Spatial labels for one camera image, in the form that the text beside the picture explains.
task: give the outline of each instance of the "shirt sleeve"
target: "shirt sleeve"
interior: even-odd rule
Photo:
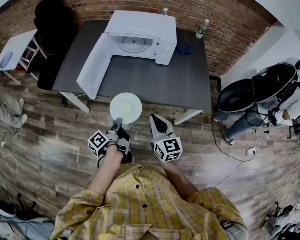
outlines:
[[[189,198],[188,202],[208,209],[220,222],[237,223],[247,228],[235,205],[215,187],[198,191]]]
[[[75,231],[77,227],[90,219],[104,199],[103,195],[91,190],[83,190],[73,196],[56,216],[50,240],[62,237],[65,230]]]

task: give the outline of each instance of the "open microwave door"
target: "open microwave door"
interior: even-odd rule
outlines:
[[[76,81],[90,99],[96,99],[112,56],[111,37],[107,33],[103,33]]]

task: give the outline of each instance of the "beige pants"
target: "beige pants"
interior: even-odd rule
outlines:
[[[21,128],[23,126],[21,119],[16,117],[22,114],[22,107],[19,101],[0,90],[0,103],[0,120],[7,126]]]

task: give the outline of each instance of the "blue oval object on table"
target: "blue oval object on table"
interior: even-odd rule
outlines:
[[[4,69],[8,65],[8,63],[10,62],[10,60],[12,58],[12,55],[13,55],[12,51],[8,51],[6,53],[6,55],[4,55],[4,57],[3,57],[3,59],[2,59],[2,61],[0,63],[0,68],[1,69]]]

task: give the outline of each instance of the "forearm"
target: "forearm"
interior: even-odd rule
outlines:
[[[94,175],[93,180],[86,189],[105,196],[111,184],[114,182],[123,158],[124,154],[120,151],[108,152],[100,168]]]
[[[172,162],[165,162],[162,167],[168,176],[170,182],[178,191],[180,197],[188,201],[188,199],[199,190],[184,176],[184,174]]]

